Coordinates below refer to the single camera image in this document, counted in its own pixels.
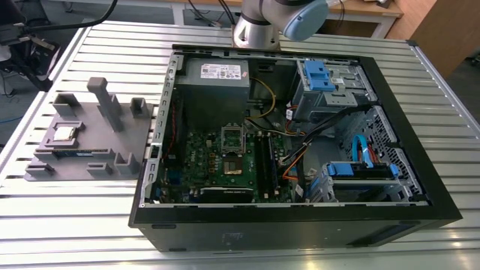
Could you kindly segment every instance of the yellow wire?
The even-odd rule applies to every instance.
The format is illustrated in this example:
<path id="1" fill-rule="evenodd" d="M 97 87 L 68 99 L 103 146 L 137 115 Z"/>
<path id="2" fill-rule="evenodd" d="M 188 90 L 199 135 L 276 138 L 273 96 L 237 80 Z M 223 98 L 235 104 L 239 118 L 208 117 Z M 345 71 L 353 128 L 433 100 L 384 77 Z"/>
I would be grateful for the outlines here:
<path id="1" fill-rule="evenodd" d="M 256 80 L 256 81 L 267 88 L 267 90 L 269 91 L 269 94 L 272 95 L 272 106 L 269 107 L 268 111 L 267 111 L 264 114 L 247 117 L 247 119 L 249 119 L 249 120 L 261 118 L 261 117 L 264 117 L 265 115 L 268 115 L 268 114 L 273 111 L 273 108 L 275 108 L 275 100 L 276 100 L 273 90 L 272 90 L 271 87 L 267 85 L 267 83 L 264 83 L 261 80 L 259 80 L 259 79 L 256 79 L 256 78 L 252 78 L 252 77 L 251 77 L 251 79 L 252 79 L 252 80 Z"/>

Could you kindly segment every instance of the black cable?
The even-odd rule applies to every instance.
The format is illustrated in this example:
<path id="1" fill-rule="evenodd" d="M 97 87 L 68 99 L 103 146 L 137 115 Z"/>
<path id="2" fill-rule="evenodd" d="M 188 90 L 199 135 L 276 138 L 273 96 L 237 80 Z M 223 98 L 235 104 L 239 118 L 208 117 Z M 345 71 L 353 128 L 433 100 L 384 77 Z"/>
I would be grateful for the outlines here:
<path id="1" fill-rule="evenodd" d="M 91 22 L 83 22 L 80 24 L 65 24 L 65 25 L 48 25 L 48 26 L 36 26 L 36 27 L 31 27 L 31 28 L 25 28 L 25 31 L 28 33 L 32 32 L 39 32 L 39 31 L 52 31 L 52 30 L 64 30 L 64 29 L 77 29 L 77 28 L 84 28 L 84 27 L 91 27 L 95 26 L 97 24 L 101 24 L 108 17 L 111 16 L 115 6 L 117 5 L 117 1 L 119 0 L 113 0 L 111 3 L 111 6 L 108 7 L 104 15 L 101 16 L 100 19 L 91 21 Z"/>
<path id="2" fill-rule="evenodd" d="M 224 8 L 224 11 L 225 11 L 225 13 L 227 13 L 228 19 L 231 20 L 232 25 L 235 25 L 235 19 L 233 19 L 232 11 L 231 11 L 231 9 L 228 8 L 228 5 L 227 5 L 225 1 L 224 1 L 224 0 L 219 0 L 219 3 L 220 3 L 220 5 L 221 5 L 221 7 Z"/>
<path id="3" fill-rule="evenodd" d="M 329 118 L 327 118 L 324 121 L 321 121 L 315 128 L 312 128 L 305 136 L 303 136 L 301 139 L 301 145 L 297 149 L 295 149 L 293 153 L 287 155 L 287 157 L 284 157 L 284 161 L 289 160 L 293 156 L 299 155 L 299 153 L 308 147 L 309 143 L 313 140 L 313 137 L 320 134 L 324 130 L 327 130 L 328 128 L 331 128 L 332 126 L 335 126 L 337 124 L 337 122 L 343 119 L 344 116 L 356 113 L 359 111 L 365 111 L 369 110 L 372 108 L 371 104 L 367 105 L 360 105 L 357 107 L 351 107 L 351 108 L 345 108 L 341 111 L 339 111 L 336 114 L 333 114 Z"/>
<path id="4" fill-rule="evenodd" d="M 341 5 L 341 12 L 340 12 L 340 17 L 339 17 L 339 21 L 337 21 L 337 31 L 341 27 L 341 25 L 344 24 L 344 19 L 345 19 L 345 5 L 343 0 L 340 0 L 340 5 Z"/>
<path id="5" fill-rule="evenodd" d="M 12 98 L 15 96 L 15 90 L 12 90 L 11 94 L 7 94 L 7 83 L 5 83 L 5 77 L 3 75 L 3 72 L 0 71 L 0 75 L 1 75 L 1 81 L 3 81 L 3 92 L 5 94 L 7 98 Z"/>
<path id="6" fill-rule="evenodd" d="M 212 25 L 215 25 L 213 21 L 201 14 L 200 10 L 196 9 L 196 7 L 195 7 L 195 5 L 193 5 L 193 3 L 192 3 L 191 0 L 188 0 L 188 3 L 189 3 L 189 5 L 191 5 L 191 7 L 192 7 L 192 9 L 193 9 L 193 11 L 192 11 L 193 14 L 196 14 L 201 19 L 204 19 L 204 20 L 208 21 Z"/>
<path id="7" fill-rule="evenodd" d="M 268 115 L 265 115 L 261 119 L 268 123 L 268 125 L 272 127 L 272 129 L 275 129 L 273 123 L 268 119 Z"/>
<path id="8" fill-rule="evenodd" d="M 220 23 L 220 19 L 223 18 L 224 14 L 225 14 L 225 11 L 220 14 L 220 16 L 217 18 L 217 23 Z"/>
<path id="9" fill-rule="evenodd" d="M 329 118 L 327 118 L 324 121 L 321 121 L 315 128 L 307 132 L 305 136 L 303 137 L 303 142 L 307 142 L 315 134 L 320 133 L 325 129 L 331 128 L 333 125 L 337 124 L 337 122 L 343 119 L 344 116 L 356 113 L 359 111 L 365 111 L 372 108 L 371 104 L 360 105 L 357 107 L 345 108 L 341 111 L 339 111 L 336 114 L 333 114 Z"/>

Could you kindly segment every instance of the power cable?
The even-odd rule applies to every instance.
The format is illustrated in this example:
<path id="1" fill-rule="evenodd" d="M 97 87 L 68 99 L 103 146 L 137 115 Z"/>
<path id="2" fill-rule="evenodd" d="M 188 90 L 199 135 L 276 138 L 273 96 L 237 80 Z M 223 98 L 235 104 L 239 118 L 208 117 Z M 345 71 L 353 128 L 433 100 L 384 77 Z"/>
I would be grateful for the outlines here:
<path id="1" fill-rule="evenodd" d="M 221 7 L 224 8 L 224 11 L 227 13 L 227 16 L 228 16 L 228 19 L 231 20 L 231 24 L 235 25 L 235 19 L 233 19 L 233 15 L 232 15 L 232 11 L 231 9 L 228 8 L 228 5 L 225 3 L 224 0 L 219 0 L 219 3 L 221 5 Z"/>
<path id="2" fill-rule="evenodd" d="M 89 22 L 83 22 L 80 24 L 65 24 L 65 25 L 48 25 L 48 26 L 36 26 L 36 27 L 31 27 L 31 28 L 25 28 L 25 31 L 28 33 L 33 33 L 33 32 L 40 32 L 40 31 L 52 31 L 52 30 L 64 30 L 64 29 L 77 29 L 77 28 L 84 28 L 84 27 L 91 27 L 95 26 L 97 24 L 101 24 L 108 17 L 111 16 L 113 9 L 117 5 L 117 1 L 119 0 L 113 0 L 111 3 L 111 6 L 108 7 L 104 15 L 101 16 L 101 18 L 99 18 L 95 21 L 89 21 Z"/>

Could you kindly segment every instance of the wooden table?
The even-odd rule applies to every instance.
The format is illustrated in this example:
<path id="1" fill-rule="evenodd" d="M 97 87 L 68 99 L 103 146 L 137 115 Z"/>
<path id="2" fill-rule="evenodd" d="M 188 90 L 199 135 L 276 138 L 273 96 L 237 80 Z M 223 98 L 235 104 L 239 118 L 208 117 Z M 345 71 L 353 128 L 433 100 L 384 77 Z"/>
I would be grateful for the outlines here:
<path id="1" fill-rule="evenodd" d="M 396 18 L 403 16 L 403 11 L 399 6 L 392 3 L 389 8 L 379 7 L 373 2 L 364 2 L 363 0 L 344 0 L 345 16 L 344 21 L 359 21 L 367 23 L 376 23 L 377 26 L 371 35 L 372 38 L 384 38 Z M 109 4 L 111 0 L 71 0 L 71 2 L 83 3 L 101 3 Z M 217 0 L 192 0 L 199 10 L 223 11 L 223 7 Z M 232 12 L 241 11 L 243 0 L 225 0 Z M 147 7 L 167 7 L 173 12 L 173 23 L 184 25 L 184 10 L 191 9 L 188 0 L 119 0 L 119 5 L 127 6 L 147 6 Z M 329 8 L 327 19 L 339 20 L 341 13 L 341 5 Z"/>

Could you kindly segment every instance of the aluminum table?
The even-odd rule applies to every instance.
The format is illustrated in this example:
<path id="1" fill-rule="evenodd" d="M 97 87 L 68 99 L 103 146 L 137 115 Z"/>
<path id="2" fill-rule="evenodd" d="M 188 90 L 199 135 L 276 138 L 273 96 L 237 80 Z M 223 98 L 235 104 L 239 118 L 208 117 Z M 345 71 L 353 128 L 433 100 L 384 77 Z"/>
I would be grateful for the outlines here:
<path id="1" fill-rule="evenodd" d="M 128 227 L 136 181 L 27 182 L 57 93 L 80 101 L 89 77 L 105 77 L 119 101 L 160 100 L 173 43 L 231 45 L 231 31 L 108 21 L 80 29 L 0 154 L 0 268 L 56 269 L 477 269 L 480 129 L 423 52 L 401 40 L 281 38 L 287 51 L 376 58 L 464 219 L 376 248 L 159 253 Z"/>

